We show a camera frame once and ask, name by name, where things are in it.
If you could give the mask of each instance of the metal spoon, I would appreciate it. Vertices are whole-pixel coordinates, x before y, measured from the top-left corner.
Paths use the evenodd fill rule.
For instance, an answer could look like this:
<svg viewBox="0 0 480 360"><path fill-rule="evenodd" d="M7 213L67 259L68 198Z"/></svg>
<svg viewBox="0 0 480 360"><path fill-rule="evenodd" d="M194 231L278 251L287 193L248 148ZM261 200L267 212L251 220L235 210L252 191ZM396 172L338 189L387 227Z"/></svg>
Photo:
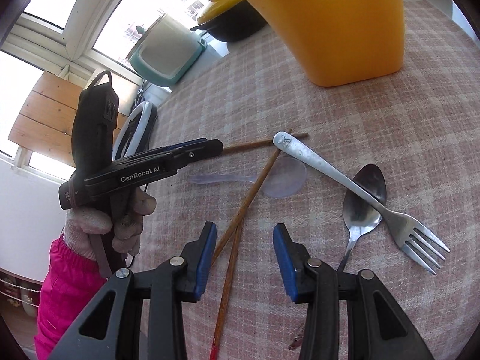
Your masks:
<svg viewBox="0 0 480 360"><path fill-rule="evenodd" d="M385 178L378 166L369 163L355 175L353 181L385 205L387 200L387 187ZM343 221L350 232L349 243L346 247L342 262L337 272L343 272L353 247L358 239L370 233L382 221L382 216L365 200L348 190L343 200Z"/></svg>

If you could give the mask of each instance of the wooden board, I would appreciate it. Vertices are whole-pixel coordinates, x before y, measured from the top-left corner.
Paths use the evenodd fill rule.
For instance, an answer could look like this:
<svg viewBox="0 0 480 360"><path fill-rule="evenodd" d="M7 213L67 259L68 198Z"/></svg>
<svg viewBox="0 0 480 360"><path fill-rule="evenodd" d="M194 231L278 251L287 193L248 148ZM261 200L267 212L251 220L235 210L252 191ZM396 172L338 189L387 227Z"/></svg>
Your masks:
<svg viewBox="0 0 480 360"><path fill-rule="evenodd" d="M118 113L118 118L117 118L117 128L122 128L127 119L128 119L128 116L126 116L124 114L121 114L119 112Z"/></svg>
<svg viewBox="0 0 480 360"><path fill-rule="evenodd" d="M81 91L81 87L44 72L23 104L9 140L74 167L71 130ZM118 114L114 141L127 118Z"/></svg>
<svg viewBox="0 0 480 360"><path fill-rule="evenodd" d="M82 87L72 84L47 71L42 74L32 89L34 92L40 93L74 109L78 108L78 98L82 90Z"/></svg>
<svg viewBox="0 0 480 360"><path fill-rule="evenodd" d="M33 91L20 110L21 115L67 135L71 135L75 113L75 109Z"/></svg>
<svg viewBox="0 0 480 360"><path fill-rule="evenodd" d="M8 139L29 150L46 155L74 167L71 156L71 136L18 115Z"/></svg>

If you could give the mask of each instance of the blue gripper pad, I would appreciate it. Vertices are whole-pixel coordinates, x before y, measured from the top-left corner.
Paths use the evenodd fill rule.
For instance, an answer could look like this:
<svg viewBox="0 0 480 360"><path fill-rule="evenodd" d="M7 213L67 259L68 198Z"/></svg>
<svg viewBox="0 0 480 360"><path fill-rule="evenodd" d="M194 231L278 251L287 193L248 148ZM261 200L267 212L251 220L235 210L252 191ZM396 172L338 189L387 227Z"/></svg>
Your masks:
<svg viewBox="0 0 480 360"><path fill-rule="evenodd" d="M193 295L195 300L200 300L207 287L208 274L210 273L210 266L212 264L213 252L217 244L217 226L215 223L210 227L205 247L203 248L200 261L197 266L197 280Z"/></svg>
<svg viewBox="0 0 480 360"><path fill-rule="evenodd" d="M282 235L280 225L276 225L273 229L273 248L277 255L278 266L282 274L283 286L285 292L292 302L298 299L298 289L296 284L296 274L293 263L290 259L285 239Z"/></svg>

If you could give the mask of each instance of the yellow plastic container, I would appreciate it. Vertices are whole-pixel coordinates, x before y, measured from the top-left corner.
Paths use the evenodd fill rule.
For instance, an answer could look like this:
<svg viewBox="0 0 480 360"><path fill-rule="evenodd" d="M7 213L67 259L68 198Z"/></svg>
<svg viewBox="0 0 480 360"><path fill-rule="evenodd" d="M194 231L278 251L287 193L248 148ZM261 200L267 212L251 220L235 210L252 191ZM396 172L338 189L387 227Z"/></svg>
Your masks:
<svg viewBox="0 0 480 360"><path fill-rule="evenodd" d="M402 67L402 0L247 0L315 84L330 87Z"/></svg>

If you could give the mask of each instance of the metal fork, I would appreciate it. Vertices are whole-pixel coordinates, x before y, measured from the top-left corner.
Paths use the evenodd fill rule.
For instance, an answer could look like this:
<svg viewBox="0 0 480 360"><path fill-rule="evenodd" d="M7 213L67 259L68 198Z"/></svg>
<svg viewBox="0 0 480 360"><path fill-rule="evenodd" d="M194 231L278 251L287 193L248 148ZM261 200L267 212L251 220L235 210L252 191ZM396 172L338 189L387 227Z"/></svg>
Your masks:
<svg viewBox="0 0 480 360"><path fill-rule="evenodd" d="M283 131L278 132L273 138L273 143L283 152L322 172L364 199L383 216L397 246L413 261L420 264L432 275L436 275L435 270L431 266L440 268L440 264L438 264L426 250L443 261L445 261L445 257L430 245L425 238L431 240L449 253L450 249L448 249L440 238L428 230L428 228L410 215L395 212L383 206L362 187L359 187L347 176L340 173L312 149L292 137L289 133Z"/></svg>

